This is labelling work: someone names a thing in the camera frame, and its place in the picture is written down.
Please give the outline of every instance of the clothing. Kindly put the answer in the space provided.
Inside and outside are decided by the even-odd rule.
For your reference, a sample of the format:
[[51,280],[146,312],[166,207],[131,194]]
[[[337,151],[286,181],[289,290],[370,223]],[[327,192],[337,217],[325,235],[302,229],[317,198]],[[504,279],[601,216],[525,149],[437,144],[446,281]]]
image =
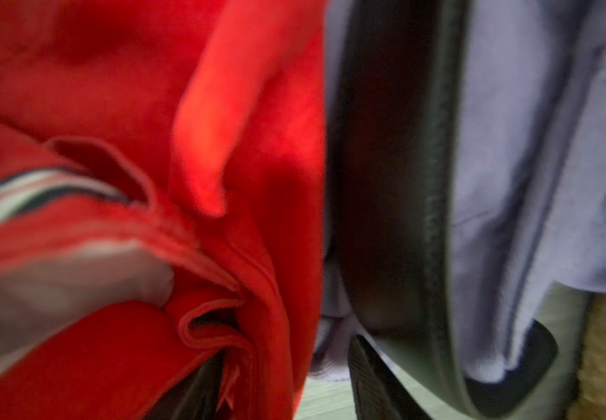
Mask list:
[[[104,307],[0,376],[0,418],[140,418],[221,349],[220,401],[237,419],[292,416],[321,293],[322,12],[0,1],[0,180],[54,160],[144,203],[12,218],[0,270],[95,239],[137,240],[174,270],[164,310]],[[237,329],[192,322],[219,308]]]
[[[127,203],[120,191],[62,168],[19,173],[0,183],[0,224],[56,201],[94,208]],[[0,358],[29,350],[101,307],[139,300],[162,307],[173,290],[169,264],[135,242],[87,241],[69,253],[0,272]]]
[[[340,15],[331,10],[327,36],[329,16]],[[606,292],[606,1],[472,2],[461,90],[450,250],[455,342],[467,377],[495,383],[517,367],[553,280]],[[341,292],[323,294],[319,360],[345,339],[325,325],[351,314],[333,261],[326,257],[324,290]],[[346,361],[334,360],[339,372]]]
[[[354,0],[330,0],[324,16],[324,105],[327,125],[335,117],[335,104],[341,79],[349,18]],[[349,380],[347,353],[350,339],[368,333],[353,314],[333,247],[333,196],[338,145],[326,146],[326,185],[324,193],[324,265],[322,306],[317,326],[314,356],[309,376],[332,382]]]

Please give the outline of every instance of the red jacket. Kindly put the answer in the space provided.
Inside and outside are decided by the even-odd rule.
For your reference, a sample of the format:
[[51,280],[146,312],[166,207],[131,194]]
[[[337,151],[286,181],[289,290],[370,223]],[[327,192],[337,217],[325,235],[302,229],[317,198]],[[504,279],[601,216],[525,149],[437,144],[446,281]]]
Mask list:
[[[99,310],[2,375],[0,419],[137,419],[222,348],[236,418],[292,417],[321,293],[323,6],[0,0],[0,178],[60,163],[146,203],[17,218],[0,270],[95,237],[175,267],[164,310]],[[216,308],[237,330],[190,322]]]

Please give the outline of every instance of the red fabric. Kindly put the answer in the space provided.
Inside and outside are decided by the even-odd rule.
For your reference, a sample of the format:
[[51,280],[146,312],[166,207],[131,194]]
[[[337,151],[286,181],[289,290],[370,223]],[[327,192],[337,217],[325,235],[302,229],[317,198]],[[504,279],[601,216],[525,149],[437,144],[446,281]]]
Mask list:
[[[321,294],[323,5],[0,0],[0,123],[16,129],[0,125],[0,179],[44,165],[44,153],[52,151],[57,162],[89,170],[147,203],[96,210],[63,201],[14,219],[0,229],[0,270],[88,238],[137,237],[176,266],[166,315],[148,308],[137,316],[156,313],[151,325],[165,319],[179,341],[166,341],[161,331],[128,339],[135,347],[137,340],[168,343],[156,348],[160,357],[176,355],[168,366],[177,371],[167,380],[153,370],[151,378],[132,376],[123,366],[132,358],[147,363],[152,353],[131,353],[111,341],[112,357],[124,365],[100,365],[100,376],[92,349],[104,350],[97,337],[109,334],[86,318],[0,379],[0,407],[9,410],[1,408],[0,419],[16,409],[19,419],[135,419],[201,359],[226,347],[222,395],[235,417],[292,417]],[[40,155],[30,152],[37,159],[31,161],[20,154],[30,139],[19,132],[40,142],[55,139]],[[13,143],[21,145],[18,155]],[[132,307],[119,308],[94,316],[131,325]],[[240,333],[189,325],[215,308],[233,308]],[[82,336],[87,347],[79,351],[74,346]],[[56,357],[57,364],[35,375],[41,358]],[[87,372],[76,392],[62,391],[61,365]],[[81,382],[84,376],[70,377]],[[158,388],[152,385],[156,392],[145,398],[129,394],[135,386],[124,387],[119,398],[139,401],[126,409],[97,395],[104,394],[101,387],[88,386],[101,378],[111,381],[110,389],[145,379]],[[25,404],[10,397],[21,381],[28,384]]]

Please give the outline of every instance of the hanging clothes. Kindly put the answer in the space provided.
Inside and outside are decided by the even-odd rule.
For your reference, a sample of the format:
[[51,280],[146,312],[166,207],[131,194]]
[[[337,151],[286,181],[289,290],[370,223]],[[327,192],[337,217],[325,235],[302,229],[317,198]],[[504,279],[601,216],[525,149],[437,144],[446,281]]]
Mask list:
[[[338,92],[347,89],[335,55],[353,36],[352,28],[346,34],[353,4],[336,0],[327,11],[330,127]],[[606,292],[606,1],[476,0],[467,28],[447,288],[465,376],[494,384],[517,368],[553,281]],[[330,144],[331,154],[338,147]],[[348,378],[346,343],[367,333],[358,322],[350,327],[331,220],[311,376],[339,380]]]
[[1,419],[141,418],[221,349],[236,418],[292,417],[321,294],[323,7],[0,1],[0,182],[71,167],[129,199],[1,220],[0,275],[96,241],[174,272],[163,310],[119,297],[140,302],[35,335]]

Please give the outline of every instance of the white stripe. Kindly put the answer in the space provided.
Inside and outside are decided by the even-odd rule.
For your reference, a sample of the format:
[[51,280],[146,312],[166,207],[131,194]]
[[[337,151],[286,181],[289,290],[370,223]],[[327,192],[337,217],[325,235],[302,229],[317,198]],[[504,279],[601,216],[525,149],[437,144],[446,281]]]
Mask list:
[[30,189],[22,189],[19,192],[13,192],[9,195],[3,194],[2,199],[0,199],[0,223],[8,220],[13,215],[15,210],[23,206],[25,203],[31,201],[34,197],[39,196],[50,189],[56,189],[58,187],[79,187],[114,198],[126,198],[118,189],[112,187],[111,185],[105,184],[102,181],[97,181],[80,175],[66,175],[62,172],[56,172],[52,175],[56,176],[57,179],[49,180],[47,183],[32,186]]
[[34,182],[46,180],[57,175],[63,175],[64,172],[59,169],[40,169],[38,171],[24,173],[13,180],[0,185],[0,194],[11,191],[12,189],[24,187]]

